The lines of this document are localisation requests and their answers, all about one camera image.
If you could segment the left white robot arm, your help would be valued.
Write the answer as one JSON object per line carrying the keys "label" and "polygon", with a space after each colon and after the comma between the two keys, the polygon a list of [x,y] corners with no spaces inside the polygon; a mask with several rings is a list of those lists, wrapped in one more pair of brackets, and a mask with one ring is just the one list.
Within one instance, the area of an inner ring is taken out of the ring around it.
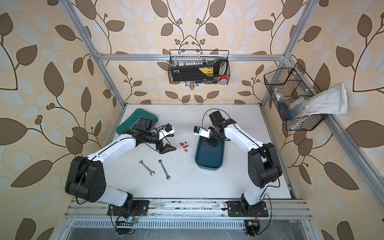
{"label": "left white robot arm", "polygon": [[106,147],[87,157],[75,157],[70,165],[65,192],[76,199],[108,204],[130,212],[133,208],[133,195],[109,186],[105,171],[122,155],[140,144],[148,147],[155,145],[153,150],[159,154],[175,151],[176,148],[171,144],[163,143],[164,138],[174,136],[173,126],[167,124],[155,129],[153,125],[153,120],[140,118],[133,128],[125,130]]}

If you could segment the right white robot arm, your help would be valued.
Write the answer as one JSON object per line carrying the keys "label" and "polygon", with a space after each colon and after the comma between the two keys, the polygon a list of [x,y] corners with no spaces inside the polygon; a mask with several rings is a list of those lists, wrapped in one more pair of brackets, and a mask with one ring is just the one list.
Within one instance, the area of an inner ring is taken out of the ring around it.
{"label": "right white robot arm", "polygon": [[283,174],[277,149],[272,143],[263,143],[246,133],[232,118],[225,119],[220,109],[212,109],[209,114],[212,126],[203,131],[211,146],[216,146],[220,139],[235,143],[248,156],[248,175],[250,184],[241,195],[240,208],[245,216],[255,216],[260,212],[267,189],[279,188]]}

